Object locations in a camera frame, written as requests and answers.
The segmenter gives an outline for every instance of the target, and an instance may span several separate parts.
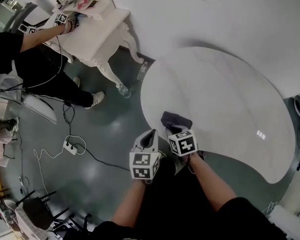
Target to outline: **marble tabletop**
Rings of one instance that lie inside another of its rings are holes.
[[[149,68],[141,88],[143,114],[167,140],[164,111],[192,120],[200,150],[239,160],[271,183],[287,173],[295,131],[276,89],[257,70],[227,53],[180,48]]]

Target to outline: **glove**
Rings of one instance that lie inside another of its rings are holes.
[[[78,14],[72,14],[71,16],[69,16],[69,18],[67,19],[66,23],[65,23],[65,27],[64,27],[64,32],[63,34],[68,34],[72,31],[75,30],[75,28],[77,28],[80,23],[78,20]]]

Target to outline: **black sleeve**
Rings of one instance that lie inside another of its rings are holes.
[[[138,234],[127,226],[119,226],[111,221],[106,221],[97,226],[90,235],[90,240],[141,240]]]
[[[20,53],[23,41],[23,34],[0,33],[0,59],[14,60]]]
[[[247,199],[238,197],[228,201],[216,213],[220,234],[236,239],[286,240],[285,234]]]

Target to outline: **extension cord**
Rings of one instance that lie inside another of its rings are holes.
[[[63,147],[74,156],[78,153],[78,149],[66,140],[63,143]]]

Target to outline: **floor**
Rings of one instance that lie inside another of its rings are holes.
[[[80,76],[83,90],[92,93],[103,90],[106,93],[105,100],[93,109],[75,108],[72,133],[84,138],[87,149],[98,159],[128,168],[129,151],[135,138],[149,129],[141,109],[141,83],[136,80],[140,65],[132,60],[126,50],[118,50],[109,63],[114,73],[131,88],[130,99],[120,96],[115,85],[105,79],[97,69],[89,68],[77,60],[73,64],[65,65],[64,71],[70,77]],[[20,117],[23,174],[29,179],[29,190],[36,190],[40,195],[44,195],[45,191],[34,149],[38,153],[41,149],[46,149],[54,156],[61,152],[65,137],[69,133],[68,125],[63,119],[62,103],[46,98],[45,100],[57,114],[57,125],[17,104],[10,104],[7,112],[7,117]],[[294,113],[293,102],[287,99],[285,103],[297,130],[299,120]],[[160,148],[164,151],[167,144],[161,141]],[[4,186],[12,188],[19,199],[21,194],[18,177],[22,170],[19,142],[8,145],[5,154],[15,156],[15,159],[9,161],[7,168],[0,170],[2,180]],[[276,184],[267,183],[251,167],[232,158],[209,153],[206,160],[239,196],[249,199],[262,211],[270,201],[279,201],[282,198],[292,180],[299,158],[300,148],[296,147],[295,160],[289,172]],[[55,159],[43,153],[41,166],[48,191],[57,191],[50,201],[53,213],[70,207],[72,212],[81,216],[92,214],[95,224],[112,217],[132,182],[129,172],[101,164],[87,152],[73,156],[64,151]]]

